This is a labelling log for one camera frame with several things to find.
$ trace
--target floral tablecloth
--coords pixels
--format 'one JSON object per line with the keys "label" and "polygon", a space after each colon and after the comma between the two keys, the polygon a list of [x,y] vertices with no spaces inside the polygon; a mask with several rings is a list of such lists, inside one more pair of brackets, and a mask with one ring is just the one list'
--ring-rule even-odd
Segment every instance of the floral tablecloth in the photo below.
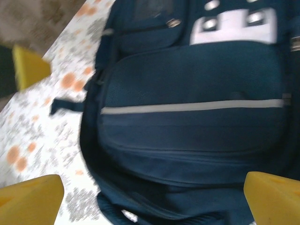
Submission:
{"label": "floral tablecloth", "polygon": [[49,116],[55,97],[83,100],[113,0],[87,0],[46,53],[51,77],[14,95],[0,113],[0,187],[59,174],[65,197],[55,224],[110,224],[96,205],[98,187],[78,145],[81,113]]}

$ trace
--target yellow plastic object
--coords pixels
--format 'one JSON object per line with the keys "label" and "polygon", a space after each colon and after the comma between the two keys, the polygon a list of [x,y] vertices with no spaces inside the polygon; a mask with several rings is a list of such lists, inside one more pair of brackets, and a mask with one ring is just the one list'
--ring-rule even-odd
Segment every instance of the yellow plastic object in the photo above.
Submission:
{"label": "yellow plastic object", "polygon": [[58,175],[1,188],[0,225],[53,225],[63,196]]}
{"label": "yellow plastic object", "polygon": [[300,225],[300,182],[250,172],[244,193],[257,225]]}
{"label": "yellow plastic object", "polygon": [[35,52],[15,45],[13,58],[18,90],[24,90],[51,74],[50,64]]}

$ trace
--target backpack pocket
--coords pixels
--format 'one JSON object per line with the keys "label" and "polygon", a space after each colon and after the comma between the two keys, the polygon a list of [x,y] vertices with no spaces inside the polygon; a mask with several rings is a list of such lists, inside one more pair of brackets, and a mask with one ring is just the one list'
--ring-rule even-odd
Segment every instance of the backpack pocket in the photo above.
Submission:
{"label": "backpack pocket", "polygon": [[172,46],[183,33],[187,1],[128,1],[119,45],[125,54],[135,54]]}
{"label": "backpack pocket", "polygon": [[[272,46],[248,41],[127,57],[107,78],[99,141],[138,174],[242,182],[285,131],[280,65]],[[185,169],[172,173],[176,168]]]}

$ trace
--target backpack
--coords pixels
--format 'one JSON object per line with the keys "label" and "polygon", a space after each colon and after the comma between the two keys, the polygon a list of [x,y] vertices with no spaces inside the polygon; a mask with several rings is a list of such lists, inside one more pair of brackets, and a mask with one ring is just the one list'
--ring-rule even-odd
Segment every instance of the backpack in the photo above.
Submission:
{"label": "backpack", "polygon": [[[249,171],[300,180],[300,1],[116,0],[80,146],[116,225],[247,225]],[[137,215],[128,219],[124,210]]]}

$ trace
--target backpack handle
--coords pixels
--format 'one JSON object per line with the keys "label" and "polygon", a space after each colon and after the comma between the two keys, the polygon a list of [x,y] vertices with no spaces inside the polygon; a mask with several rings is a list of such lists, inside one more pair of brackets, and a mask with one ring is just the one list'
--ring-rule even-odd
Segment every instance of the backpack handle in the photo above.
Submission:
{"label": "backpack handle", "polygon": [[105,197],[101,192],[97,196],[97,201],[102,214],[109,219],[114,225],[225,225],[225,220],[219,213],[205,214],[194,218],[188,218],[185,220],[166,220],[162,218],[153,218],[151,222],[141,219],[135,223],[128,219],[121,210],[111,204],[109,199]]}

